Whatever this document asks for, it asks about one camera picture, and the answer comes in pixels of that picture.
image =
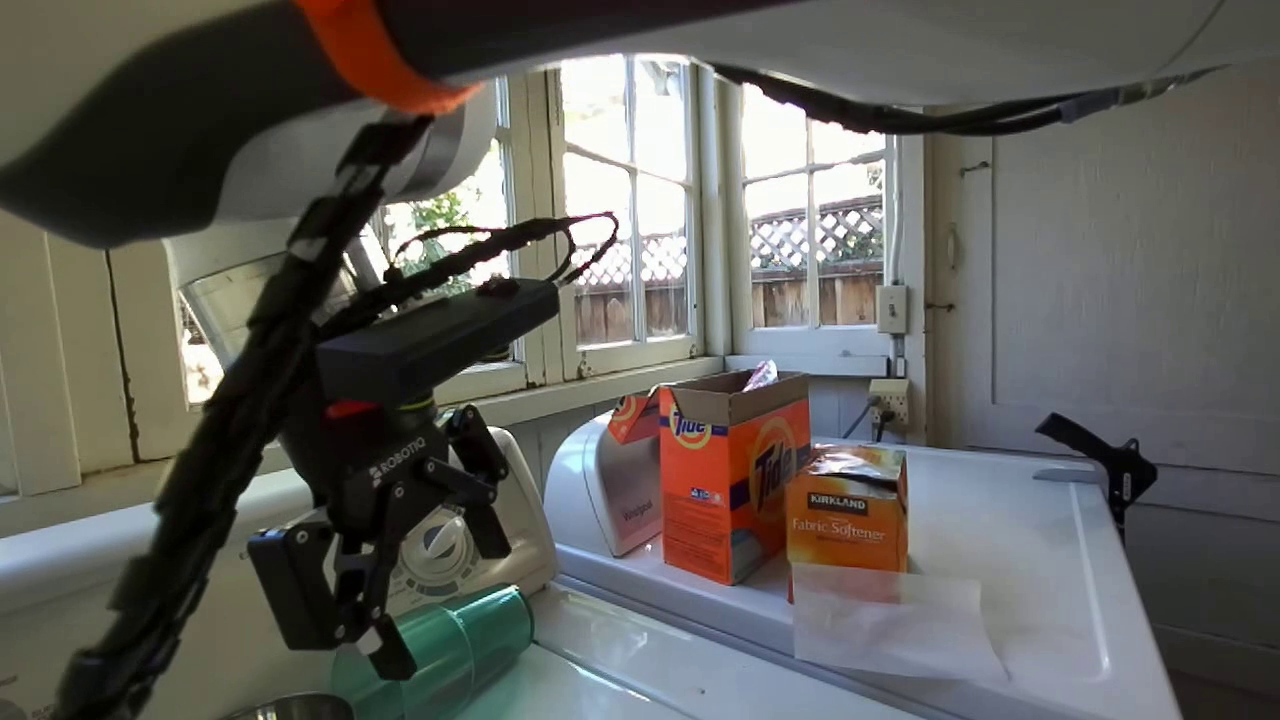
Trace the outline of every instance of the cardboard box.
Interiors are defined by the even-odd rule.
[[[807,384],[746,374],[665,391],[665,560],[735,583],[785,550],[785,481],[807,453]]]
[[[660,396],[665,389],[624,396],[608,416],[608,438],[619,445],[650,442],[665,426]]]
[[[908,456],[823,448],[786,481],[786,560],[908,569]]]

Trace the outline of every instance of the window sill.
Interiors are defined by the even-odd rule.
[[[876,324],[819,324],[819,329],[757,329],[743,355],[767,355],[791,377],[882,377],[888,337]]]
[[[539,416],[613,405],[613,399],[619,399],[628,391],[645,391],[650,384],[682,384],[682,381],[698,381],[698,377],[716,377],[716,374],[725,374],[725,362],[698,355],[698,362],[650,366],[650,369],[616,374],[616,377],[592,377],[592,381],[576,381],[576,384],[489,396],[489,399],[472,399],[472,405],[482,413],[489,426],[527,426]]]
[[[236,505],[236,530],[223,550],[236,555],[260,530],[307,508],[313,491],[296,471],[255,478]],[[112,579],[130,555],[149,553],[153,536],[156,511],[149,505],[0,536],[0,617]]]
[[[489,426],[527,426],[539,416],[560,416],[592,405],[613,405],[628,391],[645,391],[650,384],[682,384],[694,377],[725,374],[719,355],[698,355],[698,362],[678,362],[678,366],[650,366],[640,374],[616,374],[616,377],[594,377],[594,381],[576,381],[576,384],[556,384],[556,389],[532,389],[532,391],[507,391],[507,396],[482,396],[472,399]],[[260,478],[286,468],[286,456],[281,445],[267,445]],[[0,500],[0,540],[35,532],[47,524],[68,524],[99,511],[120,511],[137,505],[153,505],[159,498],[169,466],[130,466],[115,471],[89,478],[74,489],[47,491],[47,498],[11,498]]]

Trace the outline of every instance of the black handle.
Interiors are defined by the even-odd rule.
[[[476,553],[482,560],[512,555],[512,540],[507,540],[504,524],[497,519],[493,505],[463,508],[463,524],[466,524]]]
[[[1108,508],[1122,536],[1122,508],[1140,500],[1161,478],[1161,468],[1140,456],[1140,445],[1128,442],[1112,448],[1108,442],[1099,442],[1097,431],[1087,431],[1085,426],[1060,413],[1049,413],[1037,431],[1108,468]]]
[[[507,468],[507,456],[497,448],[482,416],[478,416],[472,405],[457,408],[457,413],[442,422],[442,438],[447,438],[457,459],[458,459],[466,471],[482,478],[489,485],[500,485],[500,481],[512,471],[512,468]]]

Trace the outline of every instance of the white table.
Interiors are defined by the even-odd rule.
[[[1000,684],[791,666],[785,560],[725,590],[669,569],[660,544],[624,560],[560,544],[560,573],[592,597],[921,718],[1178,718],[1099,489],[1037,481],[1042,468],[1064,466],[908,448],[911,564],[981,579],[1007,669]]]
[[[536,645],[466,704],[466,720],[911,718],[560,583],[532,597],[532,608]]]

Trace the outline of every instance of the window pane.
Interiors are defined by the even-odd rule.
[[[180,355],[182,355],[188,405],[207,405],[207,396],[223,381],[223,366],[202,340],[202,329],[196,324],[196,313],[188,310],[182,298],[174,298],[174,310],[180,310]]]
[[[687,337],[687,238],[645,238],[645,322],[646,337]]]
[[[882,163],[817,171],[819,322],[872,324],[882,277]]]
[[[497,129],[512,129],[512,85],[507,80],[493,85],[493,104],[497,104]]]
[[[746,186],[750,324],[805,324],[807,177]]]
[[[687,216],[682,186],[640,177],[640,238],[682,232],[682,216]]]
[[[637,56],[637,163],[687,181],[687,65]]]
[[[576,337],[579,346],[631,340],[631,177],[568,154],[565,203],[573,216],[616,214],[619,220],[619,244],[576,282]],[[604,225],[576,230],[576,261],[589,261],[604,240]]]
[[[579,238],[579,261],[601,250],[604,238]],[[619,240],[576,282],[576,340],[619,346],[631,340],[631,250]]]
[[[628,59],[594,56],[560,65],[565,142],[628,163]]]
[[[882,135],[848,131],[838,123],[807,123],[817,163],[848,163],[882,154]]]
[[[382,251],[396,270],[420,274],[440,258],[452,258],[476,244],[478,238],[476,232],[435,238],[435,240],[413,240],[413,238],[435,232],[435,230],[458,230],[458,225],[476,225],[476,230],[507,225],[507,148],[504,143],[493,143],[478,170],[452,192],[440,192],[431,199],[413,199],[413,203],[386,203],[374,216],[371,232],[382,240]],[[507,277],[507,274],[512,274],[512,261],[497,258],[476,266],[466,277],[452,282],[447,287],[476,287],[489,277]]]
[[[631,177],[624,170],[565,154],[565,209],[568,216],[613,214],[631,232]]]
[[[777,177],[805,170],[805,111],[743,89],[743,171]]]

